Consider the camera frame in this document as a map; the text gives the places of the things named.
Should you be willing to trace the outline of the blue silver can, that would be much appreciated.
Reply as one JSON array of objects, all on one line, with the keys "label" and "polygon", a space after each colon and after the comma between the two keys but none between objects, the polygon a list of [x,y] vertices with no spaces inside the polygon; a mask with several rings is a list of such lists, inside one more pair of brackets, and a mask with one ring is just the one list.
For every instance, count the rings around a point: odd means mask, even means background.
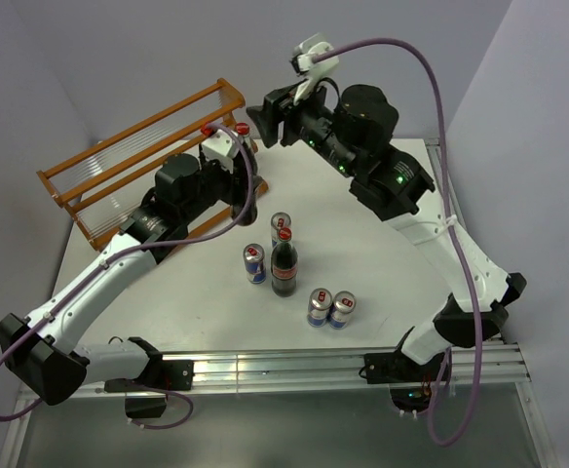
[{"label": "blue silver can", "polygon": [[266,279],[266,268],[265,252],[262,246],[255,243],[246,245],[243,256],[247,279],[255,285],[263,283]]}]

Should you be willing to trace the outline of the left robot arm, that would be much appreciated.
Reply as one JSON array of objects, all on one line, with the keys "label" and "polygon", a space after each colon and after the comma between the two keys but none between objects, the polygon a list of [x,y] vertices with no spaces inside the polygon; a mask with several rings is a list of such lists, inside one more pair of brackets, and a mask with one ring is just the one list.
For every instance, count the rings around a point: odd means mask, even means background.
[{"label": "left robot arm", "polygon": [[131,337],[101,346],[79,341],[131,283],[175,248],[192,243],[189,225],[217,202],[231,207],[233,225],[251,224],[256,173],[255,158],[247,150],[170,156],[95,261],[25,317],[9,314],[0,321],[2,364],[49,406],[87,383],[129,379],[140,389],[158,385],[162,355],[146,340]]}]

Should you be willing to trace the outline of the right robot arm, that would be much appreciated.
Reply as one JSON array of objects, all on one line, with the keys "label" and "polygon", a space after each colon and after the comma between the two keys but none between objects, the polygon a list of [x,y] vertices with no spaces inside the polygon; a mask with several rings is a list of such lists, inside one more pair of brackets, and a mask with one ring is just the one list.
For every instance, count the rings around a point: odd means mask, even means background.
[{"label": "right robot arm", "polygon": [[398,111],[383,92],[352,85],[328,109],[325,87],[303,99],[296,91],[296,86],[276,89],[247,108],[263,143],[306,143],[349,178],[357,200],[406,238],[449,286],[444,306],[399,343],[397,374],[416,379],[446,348],[472,348],[499,333],[526,280],[496,265],[457,220],[444,214],[431,174],[392,145]]}]

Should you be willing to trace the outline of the wooden three-tier shelf rack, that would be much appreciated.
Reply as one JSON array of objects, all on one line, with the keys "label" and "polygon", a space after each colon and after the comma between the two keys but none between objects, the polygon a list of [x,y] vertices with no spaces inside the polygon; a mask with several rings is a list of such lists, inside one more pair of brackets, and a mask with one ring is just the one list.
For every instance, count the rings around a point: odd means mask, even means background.
[{"label": "wooden three-tier shelf rack", "polygon": [[234,112],[242,93],[223,78],[128,127],[115,136],[37,173],[52,200],[70,215],[96,251],[139,205],[139,194],[174,153],[196,154],[206,139],[203,125],[241,125]]}]

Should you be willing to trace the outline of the aluminium right side rail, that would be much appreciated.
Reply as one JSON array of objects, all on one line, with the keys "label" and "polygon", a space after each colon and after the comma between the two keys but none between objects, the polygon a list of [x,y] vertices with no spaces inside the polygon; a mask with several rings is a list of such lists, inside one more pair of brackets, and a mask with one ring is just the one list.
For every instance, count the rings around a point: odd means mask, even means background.
[{"label": "aluminium right side rail", "polygon": [[[442,182],[445,180],[445,177],[443,176],[444,175],[443,165],[442,165],[443,158],[442,158],[442,151],[439,144],[439,140],[437,138],[425,138],[424,144],[426,146],[428,157],[431,161],[431,164],[435,172],[435,178],[437,184],[441,185]],[[456,192],[454,190],[451,177],[449,174],[446,175],[448,176],[447,184],[449,187],[449,200],[450,200],[452,213],[454,213],[458,217],[458,219],[462,221],[463,220],[462,211],[458,203],[458,199],[456,196]]]}]

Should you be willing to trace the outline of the aluminium rail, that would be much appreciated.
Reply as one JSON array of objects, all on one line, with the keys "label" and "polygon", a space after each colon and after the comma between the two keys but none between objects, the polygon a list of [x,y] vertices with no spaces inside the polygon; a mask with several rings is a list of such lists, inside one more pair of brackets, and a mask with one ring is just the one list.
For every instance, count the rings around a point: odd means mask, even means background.
[{"label": "aluminium rail", "polygon": [[[291,351],[168,352],[163,360],[192,360],[189,396],[358,390],[371,388],[359,377],[363,356],[392,348],[313,349]],[[454,348],[449,385],[473,383],[474,350]],[[529,382],[530,374],[516,344],[499,340],[483,345],[480,384]],[[82,385],[68,398],[121,397],[107,394],[104,381]]]},{"label": "aluminium rail", "polygon": [[[442,182],[445,180],[445,177],[443,176],[444,175],[443,165],[442,165],[443,158],[442,158],[442,151],[439,144],[439,140],[437,138],[425,138],[424,144],[426,146],[428,157],[431,161],[431,164],[435,172],[435,178],[437,184],[441,185]],[[452,213],[454,213],[458,217],[458,219],[462,221],[463,220],[462,211],[458,203],[458,199],[456,196],[456,192],[454,190],[451,177],[449,174],[446,175],[448,176],[447,184],[449,187],[449,200],[450,200]]]}]

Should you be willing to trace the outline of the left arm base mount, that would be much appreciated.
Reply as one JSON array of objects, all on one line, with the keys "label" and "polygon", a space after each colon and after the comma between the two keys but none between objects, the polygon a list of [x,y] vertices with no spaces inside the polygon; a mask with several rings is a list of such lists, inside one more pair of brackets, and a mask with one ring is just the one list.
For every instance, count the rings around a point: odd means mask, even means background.
[{"label": "left arm base mount", "polygon": [[186,395],[192,389],[194,362],[192,360],[162,360],[152,370],[135,379],[117,378],[104,382],[107,394],[125,394],[127,418],[150,425],[150,419],[161,419],[173,403],[182,403],[186,413],[180,424],[194,411],[193,401]]}]

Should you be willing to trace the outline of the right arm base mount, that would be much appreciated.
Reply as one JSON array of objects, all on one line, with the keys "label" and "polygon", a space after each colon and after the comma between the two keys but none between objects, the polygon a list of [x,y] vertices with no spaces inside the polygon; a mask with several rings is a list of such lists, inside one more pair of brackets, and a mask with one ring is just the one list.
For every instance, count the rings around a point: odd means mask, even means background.
[{"label": "right arm base mount", "polygon": [[404,411],[422,411],[429,406],[431,383],[436,378],[442,356],[419,365],[400,351],[367,353],[359,377],[367,384],[389,384],[392,403]]}]

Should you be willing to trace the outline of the aluminium front rail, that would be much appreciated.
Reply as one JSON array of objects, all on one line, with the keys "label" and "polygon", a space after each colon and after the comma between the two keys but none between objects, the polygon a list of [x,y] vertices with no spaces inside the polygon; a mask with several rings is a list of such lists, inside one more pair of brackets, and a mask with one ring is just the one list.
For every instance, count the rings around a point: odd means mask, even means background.
[{"label": "aluminium front rail", "polygon": [[[163,360],[192,360],[189,396],[358,390],[371,388],[359,377],[363,356],[392,348],[313,349],[291,351],[168,352]],[[449,385],[473,383],[474,350],[454,348]],[[480,384],[529,382],[530,374],[516,344],[499,340],[483,345]],[[121,397],[107,394],[104,381],[82,385],[68,398]]]}]

